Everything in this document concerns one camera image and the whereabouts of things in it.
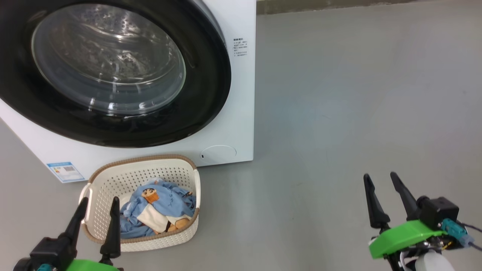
washing machine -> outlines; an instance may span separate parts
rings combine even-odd
[[[0,117],[60,181],[253,159],[254,0],[0,4]]]

concrete floor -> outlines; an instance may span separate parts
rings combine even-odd
[[[125,270],[386,271],[367,242],[368,172],[392,225],[389,173],[415,197],[446,196],[482,226],[482,5],[436,1],[258,17],[255,160],[201,169],[198,233],[125,253]],[[61,184],[0,125],[0,269],[72,215],[83,183]],[[482,236],[476,235],[479,244]],[[100,259],[83,234],[79,258]],[[459,270],[482,254],[447,252]]]

washing machine drum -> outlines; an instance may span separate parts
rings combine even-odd
[[[151,147],[206,126],[230,88],[222,33],[191,1],[10,1],[0,95],[62,136]]]

blue clothing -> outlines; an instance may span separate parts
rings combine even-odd
[[[143,191],[153,189],[158,199],[149,203],[144,198]],[[146,185],[138,187],[126,204],[120,209],[121,238],[129,239],[154,235],[154,231],[137,218],[148,204],[167,217],[192,217],[196,208],[196,197],[189,191],[178,187],[175,183],[165,182],[161,178],[151,179]]]
[[[134,225],[126,217],[120,216],[120,238],[131,239],[154,235],[154,231],[146,225],[139,223]]]

cloth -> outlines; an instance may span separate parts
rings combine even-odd
[[[165,232],[183,218],[191,219],[196,208],[196,197],[175,183],[161,178],[149,180],[138,187],[120,209],[122,239],[151,236]]]

